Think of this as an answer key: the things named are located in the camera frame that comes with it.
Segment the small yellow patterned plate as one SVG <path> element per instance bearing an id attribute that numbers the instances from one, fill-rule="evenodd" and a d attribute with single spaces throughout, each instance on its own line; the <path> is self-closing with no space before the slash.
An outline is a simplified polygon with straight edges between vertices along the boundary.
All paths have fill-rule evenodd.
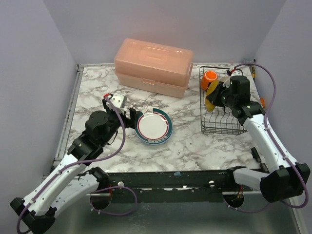
<path id="1" fill-rule="evenodd" d="M 216 96 L 216 88 L 218 87 L 219 81 L 215 80 L 213 81 L 207 91 L 206 91 L 206 97 L 205 97 L 205 108 L 208 112 L 212 112 L 215 108 L 215 105 L 213 104 L 213 101 Z"/>

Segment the orange mug black handle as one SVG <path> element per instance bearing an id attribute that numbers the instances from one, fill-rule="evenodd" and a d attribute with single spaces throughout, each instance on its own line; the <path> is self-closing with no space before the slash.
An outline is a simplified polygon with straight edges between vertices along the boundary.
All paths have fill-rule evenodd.
<path id="1" fill-rule="evenodd" d="M 207 90 L 212 82 L 218 80 L 218 75 L 214 71 L 206 71 L 203 73 L 201 80 L 201 88 Z"/>

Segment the large teal rimmed plate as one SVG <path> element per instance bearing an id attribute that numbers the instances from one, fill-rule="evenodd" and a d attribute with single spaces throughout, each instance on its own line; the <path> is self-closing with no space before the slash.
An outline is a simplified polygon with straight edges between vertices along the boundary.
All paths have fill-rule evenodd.
<path id="1" fill-rule="evenodd" d="M 173 124 L 163 110 L 148 108 L 139 113 L 135 133 L 146 144 L 160 145 L 170 139 Z"/>

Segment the white floral bowl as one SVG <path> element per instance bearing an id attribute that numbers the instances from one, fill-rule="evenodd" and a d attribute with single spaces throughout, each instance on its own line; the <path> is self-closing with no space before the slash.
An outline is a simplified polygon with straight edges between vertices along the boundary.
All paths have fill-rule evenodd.
<path id="1" fill-rule="evenodd" d="M 223 87 L 229 88 L 231 83 L 231 77 L 221 77 L 219 82 L 222 84 Z"/>

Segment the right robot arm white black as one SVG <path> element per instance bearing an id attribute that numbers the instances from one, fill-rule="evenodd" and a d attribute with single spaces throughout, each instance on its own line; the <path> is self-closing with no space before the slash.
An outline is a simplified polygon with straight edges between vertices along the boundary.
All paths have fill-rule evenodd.
<path id="1" fill-rule="evenodd" d="M 302 195 L 311 171 L 306 163 L 298 163 L 286 150 L 271 128 L 261 104 L 251 101 L 247 77 L 232 76 L 229 86 L 218 80 L 212 82 L 206 92 L 205 106 L 208 111 L 215 107 L 230 109 L 265 159 L 268 173 L 234 169 L 236 184 L 260 191 L 269 203 Z"/>

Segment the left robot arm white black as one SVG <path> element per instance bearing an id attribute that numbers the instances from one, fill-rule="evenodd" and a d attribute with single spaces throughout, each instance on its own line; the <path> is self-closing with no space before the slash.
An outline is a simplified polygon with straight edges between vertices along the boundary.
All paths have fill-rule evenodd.
<path id="1" fill-rule="evenodd" d="M 135 128 L 138 111 L 131 108 L 130 117 L 126 117 L 126 100 L 126 96 L 118 93 L 106 94 L 102 100 L 104 110 L 90 115 L 84 131 L 58 166 L 31 193 L 11 201 L 10 206 L 18 215 L 17 233 L 22 232 L 20 225 L 24 223 L 28 227 L 26 233 L 43 234 L 62 212 L 85 195 L 112 193 L 114 187 L 108 174 L 99 167 L 87 167 L 102 160 L 99 156 L 119 129 Z"/>

